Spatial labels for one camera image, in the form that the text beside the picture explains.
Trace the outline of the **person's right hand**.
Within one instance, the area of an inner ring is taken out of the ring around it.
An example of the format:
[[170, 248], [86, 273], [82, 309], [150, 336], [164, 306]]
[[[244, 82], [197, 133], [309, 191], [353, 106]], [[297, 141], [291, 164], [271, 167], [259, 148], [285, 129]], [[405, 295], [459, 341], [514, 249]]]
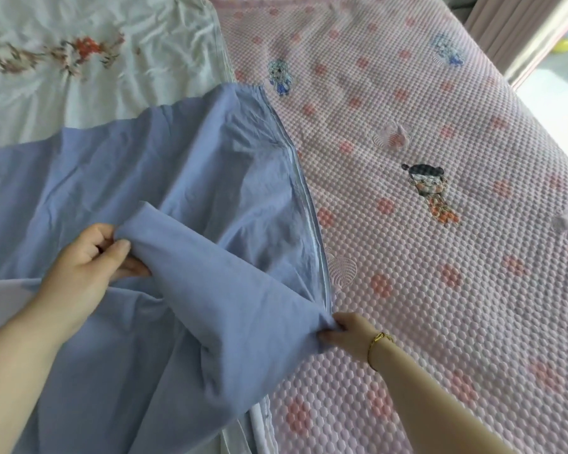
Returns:
[[371, 349], [374, 344], [385, 337], [383, 332], [377, 330], [364, 316], [353, 312], [336, 312], [333, 319], [336, 328], [348, 331], [348, 347], [338, 347], [353, 359], [368, 364]]

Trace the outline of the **person's left hand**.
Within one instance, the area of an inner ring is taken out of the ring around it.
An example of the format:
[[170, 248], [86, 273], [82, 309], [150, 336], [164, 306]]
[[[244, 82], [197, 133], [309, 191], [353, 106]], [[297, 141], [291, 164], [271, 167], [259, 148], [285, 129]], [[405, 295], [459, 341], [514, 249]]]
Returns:
[[[116, 241], [112, 224], [95, 223], [63, 248], [31, 302], [33, 312], [47, 321], [49, 328], [69, 338], [96, 309], [110, 283], [93, 280], [88, 266]], [[132, 256], [131, 249], [128, 259], [129, 277], [150, 276], [150, 270]]]

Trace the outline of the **blue duvet cover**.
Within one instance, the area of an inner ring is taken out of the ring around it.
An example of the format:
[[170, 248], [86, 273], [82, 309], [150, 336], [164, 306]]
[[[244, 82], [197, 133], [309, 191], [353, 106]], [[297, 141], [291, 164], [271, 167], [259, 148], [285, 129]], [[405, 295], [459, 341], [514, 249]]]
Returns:
[[13, 454], [279, 454], [269, 395], [334, 326], [294, 145], [262, 86], [0, 149], [0, 324], [87, 226], [148, 278], [57, 353]]

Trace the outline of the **person's right forearm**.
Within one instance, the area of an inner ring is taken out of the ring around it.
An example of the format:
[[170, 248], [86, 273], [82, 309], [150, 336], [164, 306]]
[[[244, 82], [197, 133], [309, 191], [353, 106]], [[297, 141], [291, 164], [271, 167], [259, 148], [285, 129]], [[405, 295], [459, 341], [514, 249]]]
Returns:
[[515, 454], [389, 336], [368, 363], [380, 374], [415, 454]]

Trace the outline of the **person's left forearm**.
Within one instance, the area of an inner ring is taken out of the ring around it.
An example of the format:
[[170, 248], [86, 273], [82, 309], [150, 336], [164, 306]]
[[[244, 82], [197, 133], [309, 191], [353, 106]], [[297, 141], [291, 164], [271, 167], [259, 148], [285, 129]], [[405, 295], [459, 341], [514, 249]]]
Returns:
[[0, 454], [11, 454], [58, 351], [88, 314], [37, 298], [0, 327]]

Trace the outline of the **pink quilted bed mat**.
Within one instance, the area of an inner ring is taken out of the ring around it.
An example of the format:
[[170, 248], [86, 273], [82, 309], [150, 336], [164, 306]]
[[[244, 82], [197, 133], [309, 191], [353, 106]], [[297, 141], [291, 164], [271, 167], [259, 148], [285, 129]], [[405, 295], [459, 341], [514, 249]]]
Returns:
[[441, 0], [210, 0], [293, 139], [335, 311], [568, 454], [568, 158]]

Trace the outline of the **white floral embroidered sheet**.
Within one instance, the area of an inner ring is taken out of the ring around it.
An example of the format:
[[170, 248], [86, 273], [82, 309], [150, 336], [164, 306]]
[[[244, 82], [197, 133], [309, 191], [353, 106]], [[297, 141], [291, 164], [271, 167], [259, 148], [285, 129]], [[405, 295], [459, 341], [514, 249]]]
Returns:
[[0, 0], [0, 148], [235, 82], [209, 0]]

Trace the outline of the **pink curtain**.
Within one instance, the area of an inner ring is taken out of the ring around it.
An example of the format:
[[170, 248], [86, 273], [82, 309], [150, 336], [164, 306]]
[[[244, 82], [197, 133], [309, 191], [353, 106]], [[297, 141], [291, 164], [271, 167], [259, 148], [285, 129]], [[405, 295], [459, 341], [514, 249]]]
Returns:
[[517, 89], [568, 32], [568, 0], [477, 0], [464, 27]]

